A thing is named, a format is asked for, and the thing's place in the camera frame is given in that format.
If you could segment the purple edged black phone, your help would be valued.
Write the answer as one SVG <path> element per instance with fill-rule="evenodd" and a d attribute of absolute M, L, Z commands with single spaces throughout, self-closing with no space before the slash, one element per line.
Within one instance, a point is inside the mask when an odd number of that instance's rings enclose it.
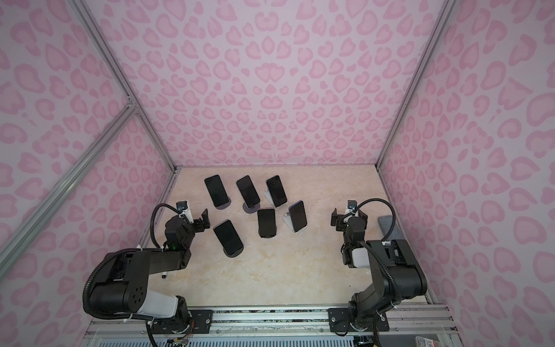
<path fill-rule="evenodd" d="M 289 217 L 291 219 L 291 226 L 294 233 L 298 233 L 307 227 L 307 217 L 304 202 L 299 200 L 291 205 L 288 209 Z"/>

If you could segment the silver folding phone stand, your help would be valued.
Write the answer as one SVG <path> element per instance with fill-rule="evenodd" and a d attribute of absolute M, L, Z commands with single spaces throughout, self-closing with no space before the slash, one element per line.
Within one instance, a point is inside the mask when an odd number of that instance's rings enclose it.
<path fill-rule="evenodd" d="M 284 220 L 284 222 L 286 223 L 287 227 L 289 227 L 290 230 L 295 234 L 296 231 L 295 231 L 295 228 L 293 227 L 293 223 L 292 223 L 292 219 L 291 219 L 290 213 L 285 213 L 285 214 L 283 215 L 283 220 Z"/>

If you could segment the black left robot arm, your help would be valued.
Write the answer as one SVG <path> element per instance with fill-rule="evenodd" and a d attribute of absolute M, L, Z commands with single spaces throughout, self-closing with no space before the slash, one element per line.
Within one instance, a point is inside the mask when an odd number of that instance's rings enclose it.
<path fill-rule="evenodd" d="M 108 253 L 92 271 L 82 292 L 84 311 L 100 320 L 142 320 L 153 333 L 190 333 L 194 318 L 182 296 L 148 288 L 151 275 L 183 270 L 196 234 L 209 229 L 208 210 L 189 220 L 186 212 L 166 223 L 166 243 L 159 248 L 128 248 Z"/>

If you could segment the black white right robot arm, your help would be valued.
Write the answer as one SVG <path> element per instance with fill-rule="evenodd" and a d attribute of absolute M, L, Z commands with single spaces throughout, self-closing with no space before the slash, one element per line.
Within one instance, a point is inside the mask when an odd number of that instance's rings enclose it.
<path fill-rule="evenodd" d="M 330 331 L 340 336 L 389 331 L 387 312 L 427 292 L 425 275 L 412 249 L 404 239 L 366 241 L 367 220 L 352 213 L 333 212 L 330 225 L 343 234 L 343 264 L 368 268 L 371 274 L 369 287 L 354 294 L 347 308 L 328 309 Z"/>

